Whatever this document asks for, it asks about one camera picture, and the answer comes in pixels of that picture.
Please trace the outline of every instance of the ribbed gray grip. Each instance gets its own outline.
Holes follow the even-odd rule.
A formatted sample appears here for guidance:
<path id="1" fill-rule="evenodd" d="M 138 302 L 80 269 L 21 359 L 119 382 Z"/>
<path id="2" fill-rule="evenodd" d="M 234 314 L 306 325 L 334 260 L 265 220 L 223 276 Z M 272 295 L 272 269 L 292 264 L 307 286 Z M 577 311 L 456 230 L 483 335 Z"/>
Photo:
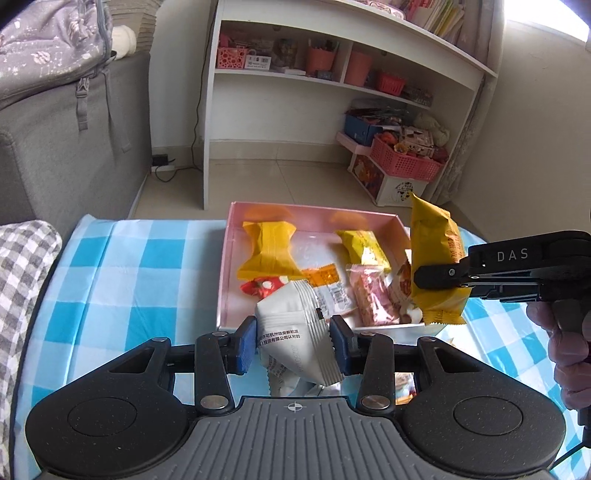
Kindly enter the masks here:
<path id="1" fill-rule="evenodd" d="M 56 480 L 42 473 L 41 480 Z M 460 480 L 414 453 L 386 419 L 344 398 L 246 398 L 200 420 L 170 458 L 130 480 Z M 522 477 L 551 480 L 547 471 Z"/>

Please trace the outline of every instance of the gray sofa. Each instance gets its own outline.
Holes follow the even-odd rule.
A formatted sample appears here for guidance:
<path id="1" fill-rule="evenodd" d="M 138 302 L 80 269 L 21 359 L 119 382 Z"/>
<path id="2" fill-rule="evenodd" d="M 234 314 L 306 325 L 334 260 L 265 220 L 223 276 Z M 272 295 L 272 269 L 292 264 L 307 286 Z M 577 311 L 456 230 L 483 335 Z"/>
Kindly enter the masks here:
<path id="1" fill-rule="evenodd" d="M 42 219 L 64 241 L 86 213 L 123 219 L 151 164 L 148 67 L 137 53 L 111 63 L 111 94 L 131 149 L 109 121 L 105 78 L 90 81 L 88 130 L 79 131 L 76 84 L 47 90 L 0 111 L 0 225 Z"/>

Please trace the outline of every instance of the blue box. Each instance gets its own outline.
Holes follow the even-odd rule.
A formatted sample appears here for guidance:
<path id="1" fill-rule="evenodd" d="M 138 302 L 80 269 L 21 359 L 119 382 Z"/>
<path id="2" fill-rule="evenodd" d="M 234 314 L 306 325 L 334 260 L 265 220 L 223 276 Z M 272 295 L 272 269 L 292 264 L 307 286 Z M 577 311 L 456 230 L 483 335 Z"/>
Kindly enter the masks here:
<path id="1" fill-rule="evenodd" d="M 374 135 L 382 130 L 379 125 L 371 125 L 353 115 L 347 115 L 345 118 L 345 134 L 364 147 L 371 147 Z"/>

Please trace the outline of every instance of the gray backpack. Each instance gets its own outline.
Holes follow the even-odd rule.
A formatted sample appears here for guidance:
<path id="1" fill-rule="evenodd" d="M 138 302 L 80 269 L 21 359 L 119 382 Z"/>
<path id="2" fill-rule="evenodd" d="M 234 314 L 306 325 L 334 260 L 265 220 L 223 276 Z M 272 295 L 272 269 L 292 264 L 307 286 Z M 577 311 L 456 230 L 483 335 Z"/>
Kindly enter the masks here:
<path id="1" fill-rule="evenodd" d="M 89 79 L 102 73 L 114 121 L 117 106 L 110 98 L 106 68 L 112 58 L 112 30 L 105 0 L 34 0 L 0 31 L 0 109 L 79 80 L 76 116 L 79 129 L 86 130 Z M 118 140 L 127 151 L 127 139 Z"/>

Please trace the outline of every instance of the stack of books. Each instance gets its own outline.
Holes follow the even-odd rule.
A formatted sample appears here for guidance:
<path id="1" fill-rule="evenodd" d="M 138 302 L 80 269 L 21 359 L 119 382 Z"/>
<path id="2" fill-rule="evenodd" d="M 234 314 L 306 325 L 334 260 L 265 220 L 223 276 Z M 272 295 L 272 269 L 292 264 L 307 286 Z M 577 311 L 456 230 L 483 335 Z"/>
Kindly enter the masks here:
<path id="1" fill-rule="evenodd" d="M 406 19 L 456 44 L 468 1 L 476 3 L 474 0 L 408 0 Z"/>
<path id="2" fill-rule="evenodd" d="M 162 0 L 108 0 L 113 26 L 126 25 L 137 38 L 136 51 L 150 51 L 156 29 L 156 12 Z"/>

